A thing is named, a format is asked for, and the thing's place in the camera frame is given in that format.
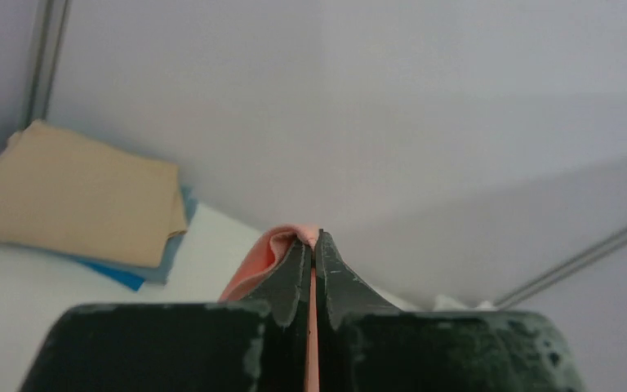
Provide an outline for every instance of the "pink cloth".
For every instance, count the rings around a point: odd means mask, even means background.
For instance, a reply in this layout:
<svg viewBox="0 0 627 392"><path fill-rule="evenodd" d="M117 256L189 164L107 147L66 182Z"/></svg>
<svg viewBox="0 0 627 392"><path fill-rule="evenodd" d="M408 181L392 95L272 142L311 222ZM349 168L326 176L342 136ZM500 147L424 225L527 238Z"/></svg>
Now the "pink cloth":
<svg viewBox="0 0 627 392"><path fill-rule="evenodd" d="M295 238L316 246L318 227L313 225L280 225L258 238L244 261L225 287L220 301L238 301L251 292L282 261Z"/></svg>
<svg viewBox="0 0 627 392"><path fill-rule="evenodd" d="M281 225L258 238L237 269L220 301L237 301L251 292L284 258L295 238L311 248L318 241L318 227L312 225ZM316 318L316 273L311 270L309 296L309 342L307 344L305 383L307 392L318 392L318 328Z"/></svg>

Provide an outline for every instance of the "tan cloth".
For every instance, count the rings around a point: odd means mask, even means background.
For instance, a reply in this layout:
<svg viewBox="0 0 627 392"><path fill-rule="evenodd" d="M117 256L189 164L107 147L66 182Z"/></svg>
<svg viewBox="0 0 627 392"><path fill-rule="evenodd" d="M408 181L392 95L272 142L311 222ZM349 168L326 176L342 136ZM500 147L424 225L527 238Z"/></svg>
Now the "tan cloth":
<svg viewBox="0 0 627 392"><path fill-rule="evenodd" d="M157 267L187 228L178 171L35 121L0 155L0 243Z"/></svg>

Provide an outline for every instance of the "metal frame bar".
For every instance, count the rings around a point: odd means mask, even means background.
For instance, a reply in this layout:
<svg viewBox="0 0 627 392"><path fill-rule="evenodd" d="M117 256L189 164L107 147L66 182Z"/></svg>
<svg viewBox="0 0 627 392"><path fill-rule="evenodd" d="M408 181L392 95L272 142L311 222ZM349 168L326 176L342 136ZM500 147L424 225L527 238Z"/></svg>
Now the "metal frame bar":
<svg viewBox="0 0 627 392"><path fill-rule="evenodd" d="M560 265L525 283L505 296L502 296L494 302L494 305L499 309L507 309L520 304L538 292L544 291L583 268L592 265L595 261L600 261L601 259L611 255L626 245L627 226L599 243L595 243L592 247L585 249L567 261L564 261Z"/></svg>
<svg viewBox="0 0 627 392"><path fill-rule="evenodd" d="M47 116L69 3L69 0L40 0L38 4L30 45L29 81L18 124L20 129L25 129L34 119Z"/></svg>

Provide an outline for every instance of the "stack of cloths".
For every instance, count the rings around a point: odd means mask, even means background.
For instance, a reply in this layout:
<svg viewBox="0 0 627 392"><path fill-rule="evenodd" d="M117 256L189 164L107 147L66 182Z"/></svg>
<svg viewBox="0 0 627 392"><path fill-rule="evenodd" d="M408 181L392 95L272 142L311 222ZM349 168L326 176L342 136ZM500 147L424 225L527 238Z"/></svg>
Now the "stack of cloths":
<svg viewBox="0 0 627 392"><path fill-rule="evenodd" d="M197 205L174 163L41 121L0 155L0 243L66 255L134 290L167 281Z"/></svg>

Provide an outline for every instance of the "blue cloth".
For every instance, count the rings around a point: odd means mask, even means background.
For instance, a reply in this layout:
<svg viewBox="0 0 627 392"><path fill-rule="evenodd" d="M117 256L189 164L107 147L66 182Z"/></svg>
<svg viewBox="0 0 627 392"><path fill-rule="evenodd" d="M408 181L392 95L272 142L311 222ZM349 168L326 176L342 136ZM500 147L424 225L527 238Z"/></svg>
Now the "blue cloth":
<svg viewBox="0 0 627 392"><path fill-rule="evenodd" d="M189 187L181 187L181 196L184 199L186 221L190 223L193 216L196 215L198 200L191 197L191 188ZM135 267L83 256L66 256L100 274L109 276L133 291L137 291L145 281L162 284L167 282L167 276L174 265L174 258L183 239L184 235L176 235L167 240L162 261L157 268Z"/></svg>

